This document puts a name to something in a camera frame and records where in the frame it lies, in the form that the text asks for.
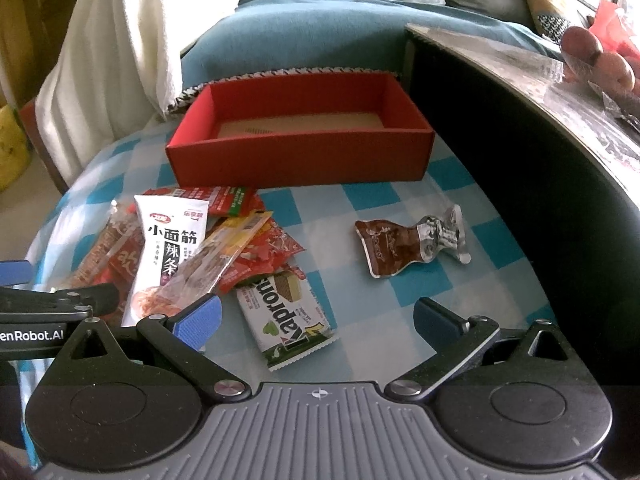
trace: yellow bucket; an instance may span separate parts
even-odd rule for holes
[[[30,160],[29,141],[13,109],[0,108],[0,191],[27,169]]]

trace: floor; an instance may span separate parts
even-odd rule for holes
[[[0,192],[0,260],[20,260],[47,215],[60,200],[42,161],[34,155],[27,170]]]
[[[0,440],[0,450],[4,451],[13,458],[18,464],[24,467],[29,466],[29,457],[27,452],[23,449],[17,449],[16,447],[9,446],[8,444]]]

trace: red box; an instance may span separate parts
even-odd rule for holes
[[[305,73],[207,86],[166,153],[183,187],[420,180],[434,135],[391,74]]]

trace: red plastic bag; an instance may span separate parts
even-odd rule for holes
[[[640,59],[640,37],[629,25],[625,11],[619,5],[601,0],[589,30],[600,40],[605,52]]]
[[[274,274],[290,257],[304,250],[275,220],[269,219],[222,275],[218,290],[226,293],[254,276]]]

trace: snack package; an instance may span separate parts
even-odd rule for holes
[[[216,288],[224,272],[271,217],[271,211],[252,212],[246,217],[227,218],[202,244],[200,251],[184,263],[172,279],[158,289],[153,312],[182,310]],[[144,315],[151,314],[145,310]]]
[[[218,290],[226,293],[254,276],[274,274],[291,256],[304,250],[273,218],[269,218],[222,275]]]
[[[338,339],[299,269],[238,288],[236,295],[271,371]]]
[[[471,261],[459,205],[447,209],[444,219],[425,216],[411,227],[389,220],[357,221],[355,225],[374,278],[395,276],[414,262],[428,264],[441,250],[461,264]]]
[[[131,289],[130,313],[137,322],[159,286],[169,282],[180,264],[204,240],[209,202],[174,196],[136,195],[145,247]]]
[[[133,232],[124,239],[124,243],[120,249],[109,258],[106,269],[94,280],[94,284],[113,283],[118,289],[120,296],[118,308],[112,314],[102,316],[102,319],[105,320],[109,326],[118,327],[122,324],[127,300],[129,299],[133,282],[136,279],[140,256],[142,256],[144,246],[145,235],[142,232],[142,227],[138,223],[138,226]]]
[[[247,216],[252,207],[255,189],[247,187],[161,187],[149,189],[143,195],[168,195],[209,202],[209,216]]]
[[[251,197],[249,201],[249,211],[264,211],[266,208],[264,202],[257,193]]]
[[[107,224],[98,234],[95,243],[82,259],[78,268],[58,288],[76,288],[95,284],[96,277],[107,267],[109,259],[120,250],[139,225],[140,222],[135,213],[130,213],[115,200],[111,202]]]

